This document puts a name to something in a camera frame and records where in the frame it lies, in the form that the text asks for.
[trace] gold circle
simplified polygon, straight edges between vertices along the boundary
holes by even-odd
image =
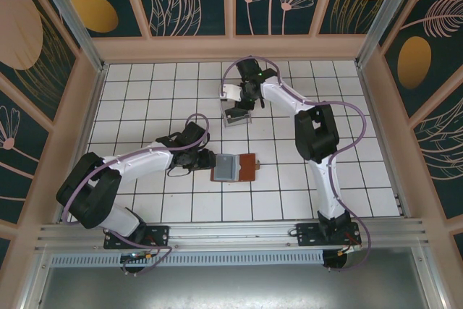
[[[0,62],[31,68],[42,52],[41,14],[33,0],[0,0]]]
[[[71,0],[87,29],[107,33],[119,24],[116,10],[107,0]]]
[[[405,88],[412,90],[425,79],[431,66],[431,47],[419,37],[412,36],[402,46],[397,63],[399,82]]]

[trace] metal bracket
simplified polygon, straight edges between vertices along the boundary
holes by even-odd
[[[338,245],[339,247],[343,247],[352,244],[352,242],[356,242],[358,245],[362,244],[359,226],[355,222],[351,222],[345,226],[342,231],[333,235],[330,240],[326,240],[317,223],[297,224],[294,232],[291,236],[297,237],[299,246]]]
[[[149,249],[153,246],[167,246],[169,242],[169,226],[147,226],[145,238],[140,242]],[[119,240],[112,233],[105,233],[103,248],[105,250],[133,249],[133,246]]]

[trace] purple cable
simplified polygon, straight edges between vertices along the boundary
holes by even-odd
[[[91,173],[89,173],[89,175],[87,175],[84,178],[84,180],[82,180],[82,182],[76,187],[74,192],[71,194],[71,197],[69,197],[69,200],[67,201],[66,205],[64,206],[64,210],[63,210],[63,214],[62,214],[62,219],[63,219],[64,223],[65,224],[78,224],[79,223],[79,222],[68,222],[67,221],[67,217],[68,217],[68,214],[69,214],[69,207],[72,205],[72,202],[74,201],[76,196],[79,194],[80,190],[90,180],[90,178],[95,176],[97,173],[101,172],[103,169],[105,169],[105,168],[107,168],[109,166],[112,166],[113,164],[116,164],[116,163],[118,163],[120,161],[126,160],[128,158],[132,158],[134,156],[141,155],[142,153],[153,152],[153,151],[183,151],[183,150],[187,150],[188,148],[192,148],[192,147],[194,147],[196,145],[201,144],[204,141],[204,139],[206,139],[206,137],[208,136],[208,133],[209,133],[209,120],[203,114],[196,113],[196,114],[190,115],[188,117],[187,121],[185,122],[185,126],[187,126],[187,124],[191,120],[191,118],[193,118],[195,116],[199,116],[199,117],[201,117],[202,119],[205,120],[205,132],[201,136],[201,138],[196,140],[194,143],[186,145],[186,146],[182,146],[180,148],[165,148],[165,147],[142,148],[140,150],[136,150],[134,152],[128,153],[127,155],[123,155],[121,157],[113,159],[112,161],[109,161],[109,162],[99,166],[98,168],[94,169]],[[131,245],[133,247],[139,247],[141,249],[150,249],[150,250],[157,250],[157,251],[168,250],[167,253],[165,255],[163,255],[162,257],[160,257],[153,265],[151,265],[149,267],[145,267],[143,270],[139,271],[138,272],[139,275],[141,275],[143,273],[146,273],[147,271],[149,271],[149,270],[153,269],[154,267],[156,267],[160,262],[162,262],[164,260],[164,258],[166,258],[169,255],[169,253],[172,252],[172,247],[170,247],[170,246],[148,247],[148,245],[142,245],[142,244],[137,244],[136,242],[131,242],[130,240],[124,238],[123,236],[121,236],[120,234],[118,234],[118,233],[116,233],[114,231],[110,231],[110,233],[112,233],[115,237],[119,238],[121,241],[123,241],[123,242],[125,242],[125,243],[127,243],[127,244],[129,244],[129,245]]]
[[[286,85],[283,83],[283,81],[281,80],[281,74],[280,74],[280,69],[278,68],[278,65],[273,63],[270,59],[267,59],[267,58],[264,58],[264,57],[259,57],[259,56],[243,57],[243,58],[237,59],[235,62],[231,63],[231,65],[225,70],[224,76],[222,76],[222,79],[221,79],[221,84],[220,84],[220,86],[221,86],[221,95],[224,92],[224,83],[225,83],[225,79],[226,79],[226,76],[228,75],[229,71],[236,64],[238,64],[238,63],[240,63],[242,61],[245,61],[246,59],[257,59],[257,60],[260,60],[260,61],[267,62],[272,67],[274,67],[275,70],[276,70],[276,76],[278,78],[278,82],[279,82],[281,88],[283,88],[283,90],[285,92],[287,92],[291,97],[293,97],[294,99],[296,99],[300,103],[304,103],[306,105],[311,105],[311,106],[323,106],[323,105],[347,106],[347,107],[349,107],[351,109],[354,109],[360,115],[360,117],[362,118],[362,132],[360,132],[359,137],[352,144],[349,144],[348,146],[337,150],[337,152],[333,153],[333,155],[328,160],[328,178],[330,180],[330,186],[331,186],[331,189],[333,190],[333,194],[336,197],[336,199],[338,200],[339,205],[342,206],[344,209],[346,209],[357,221],[359,221],[359,224],[365,230],[365,233],[367,235],[367,240],[368,240],[367,253],[366,253],[365,257],[359,263],[357,263],[357,264],[355,264],[353,266],[350,266],[348,268],[338,269],[338,271],[349,271],[349,270],[352,270],[354,268],[360,267],[362,264],[365,263],[365,261],[368,259],[368,256],[370,255],[370,251],[371,251],[371,235],[370,235],[370,231],[368,230],[367,226],[365,225],[365,222],[363,222],[363,220],[359,216],[357,216],[357,214],[354,213],[354,211],[349,209],[349,207],[346,206],[346,204],[344,204],[344,202],[341,200],[341,197],[339,197],[339,194],[337,193],[336,188],[334,186],[333,171],[332,171],[332,168],[331,168],[331,164],[333,163],[333,160],[335,159],[335,157],[337,155],[339,155],[342,152],[345,152],[345,151],[349,150],[350,148],[353,148],[354,146],[356,146],[356,144],[358,144],[361,141],[361,139],[363,139],[363,137],[365,136],[365,133],[367,131],[367,119],[365,118],[365,115],[354,104],[347,103],[345,101],[321,101],[321,102],[316,102],[316,101],[309,101],[307,99],[300,98],[299,96],[297,96],[293,92],[291,92],[290,89],[288,89],[286,87]]]

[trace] purple cable loop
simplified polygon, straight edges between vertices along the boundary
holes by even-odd
[[[87,175],[84,178],[84,180],[82,180],[81,183],[76,187],[74,192],[71,194],[71,197],[69,197],[69,200],[67,201],[66,205],[64,206],[63,214],[61,216],[63,222],[65,224],[79,224],[78,221],[77,222],[68,222],[67,221],[67,217],[69,215],[69,208],[72,205],[72,202],[74,201],[76,196],[79,194],[80,190],[85,186],[85,184],[87,184],[90,181],[90,178],[92,178],[97,173],[101,172],[103,169],[108,168],[109,166],[112,166],[113,164],[120,163],[120,161],[124,161],[124,160],[126,160],[128,158],[132,158],[134,156],[138,156],[138,155],[141,155],[143,153],[152,153],[153,151],[169,151],[169,152],[170,151],[183,151],[183,150],[187,150],[188,148],[192,148],[192,147],[194,147],[196,145],[201,144],[207,138],[208,133],[209,133],[209,120],[207,119],[207,117],[204,116],[203,114],[199,114],[199,113],[190,115],[188,117],[187,121],[185,122],[185,126],[187,126],[187,124],[191,120],[191,118],[198,117],[198,116],[205,120],[205,132],[201,136],[201,138],[196,140],[194,143],[186,145],[186,146],[182,146],[180,148],[165,148],[165,147],[142,148],[140,150],[136,150],[136,151],[133,151],[131,153],[128,153],[127,155],[117,157],[117,158],[115,158],[115,159],[113,159],[113,160],[99,166],[98,168],[92,170],[92,172],[89,173],[89,175]],[[167,250],[167,252],[163,256],[161,256],[153,265],[151,265],[149,267],[145,267],[141,271],[137,272],[137,275],[144,274],[144,273],[148,272],[149,270],[153,269],[160,262],[162,262],[164,260],[164,258],[166,258],[169,255],[169,253],[172,252],[172,247],[171,246],[152,246],[152,247],[149,247],[148,245],[142,245],[142,244],[137,244],[136,242],[131,242],[130,240],[124,238],[123,236],[121,236],[120,234],[118,234],[118,233],[116,233],[114,231],[110,230],[109,232],[112,233],[115,237],[119,238],[122,242],[125,242],[128,245],[131,245],[133,247],[138,247],[138,248],[146,249],[146,250],[147,249],[149,249],[149,250],[157,250],[158,252],[161,251],[161,250]],[[127,271],[125,269],[126,264],[127,264],[127,262],[124,262],[124,264],[122,265],[122,268],[123,268],[125,274],[127,274]]]
[[[356,144],[358,144],[361,139],[363,139],[363,137],[365,136],[365,133],[367,131],[367,119],[365,118],[365,115],[362,113],[362,111],[356,107],[354,104],[351,104],[351,103],[347,103],[345,101],[321,101],[321,102],[316,102],[316,101],[309,101],[307,99],[301,99],[299,98],[299,96],[295,95],[293,92],[291,92],[286,86],[285,84],[283,83],[283,81],[281,80],[281,74],[280,74],[280,69],[278,68],[278,65],[276,65],[275,63],[273,63],[270,59],[267,59],[267,58],[264,58],[264,57],[259,57],[259,56],[248,56],[248,57],[243,57],[243,58],[240,58],[240,59],[237,59],[236,61],[234,61],[233,63],[231,63],[231,65],[225,70],[225,73],[224,73],[224,76],[222,76],[222,79],[221,79],[221,84],[220,84],[220,93],[221,93],[221,96],[224,94],[224,83],[225,83],[225,79],[226,79],[226,76],[228,75],[229,71],[238,63],[246,60],[246,59],[257,59],[259,61],[263,61],[263,62],[267,62],[269,63],[272,67],[275,68],[276,70],[276,76],[278,78],[278,82],[279,82],[279,85],[281,86],[281,88],[283,88],[283,90],[285,92],[287,92],[291,97],[293,97],[294,99],[296,99],[297,101],[299,101],[300,103],[303,103],[303,104],[306,104],[306,105],[311,105],[311,106],[323,106],[323,105],[342,105],[342,106],[347,106],[351,109],[354,109],[359,115],[360,117],[362,118],[362,132],[360,132],[360,135],[359,137],[352,143],[352,144],[349,144],[348,146],[344,147],[344,148],[341,148],[339,150],[337,150],[337,152],[333,153],[333,155],[330,157],[330,159],[328,160],[328,178],[329,178],[329,181],[330,181],[330,186],[331,186],[331,189],[333,190],[333,194],[334,196],[336,197],[336,200],[339,202],[339,205],[341,205],[344,209],[346,209],[357,221],[359,221],[359,224],[363,227],[363,229],[365,230],[365,233],[367,235],[367,240],[368,240],[368,246],[367,246],[367,253],[365,255],[365,257],[357,264],[353,265],[353,266],[350,266],[348,268],[340,268],[340,269],[337,269],[337,271],[349,271],[349,270],[352,270],[354,268],[358,268],[360,267],[361,265],[363,265],[366,260],[368,259],[368,256],[370,255],[370,252],[371,252],[371,235],[370,235],[370,231],[368,230],[365,222],[359,217],[357,216],[356,213],[354,213],[354,211],[352,211],[351,209],[349,209],[348,206],[346,206],[346,204],[344,204],[344,202],[341,200],[341,197],[339,197],[339,194],[337,193],[336,191],[336,188],[334,186],[334,180],[333,180],[333,170],[332,170],[332,167],[331,167],[331,164],[333,163],[333,160],[335,159],[335,157],[337,155],[339,155],[340,153],[342,152],[345,152],[347,150],[349,150],[350,148],[353,148],[354,146],[356,146]]]

